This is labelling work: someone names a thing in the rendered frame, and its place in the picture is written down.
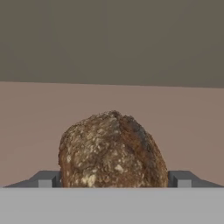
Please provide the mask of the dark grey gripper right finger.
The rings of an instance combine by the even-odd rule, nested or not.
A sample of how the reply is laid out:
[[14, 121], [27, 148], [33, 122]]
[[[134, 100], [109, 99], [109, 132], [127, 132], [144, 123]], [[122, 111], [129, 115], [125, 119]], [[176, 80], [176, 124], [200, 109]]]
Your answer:
[[169, 187], [220, 187], [213, 182], [201, 179], [191, 171], [168, 171]]

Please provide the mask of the brown crusty bread loaf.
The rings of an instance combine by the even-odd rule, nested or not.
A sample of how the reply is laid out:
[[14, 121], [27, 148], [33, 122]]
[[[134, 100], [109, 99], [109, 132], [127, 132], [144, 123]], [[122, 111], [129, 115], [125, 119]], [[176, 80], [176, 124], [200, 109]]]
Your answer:
[[152, 135], [112, 110], [72, 125], [59, 143], [64, 187], [167, 187], [168, 171]]

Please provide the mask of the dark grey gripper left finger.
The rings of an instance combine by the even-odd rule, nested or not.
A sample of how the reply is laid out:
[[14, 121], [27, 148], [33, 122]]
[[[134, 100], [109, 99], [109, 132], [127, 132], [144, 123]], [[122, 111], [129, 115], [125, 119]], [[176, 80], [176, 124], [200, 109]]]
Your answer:
[[11, 184], [10, 187], [36, 187], [53, 188], [61, 187], [60, 171], [38, 171], [29, 179]]

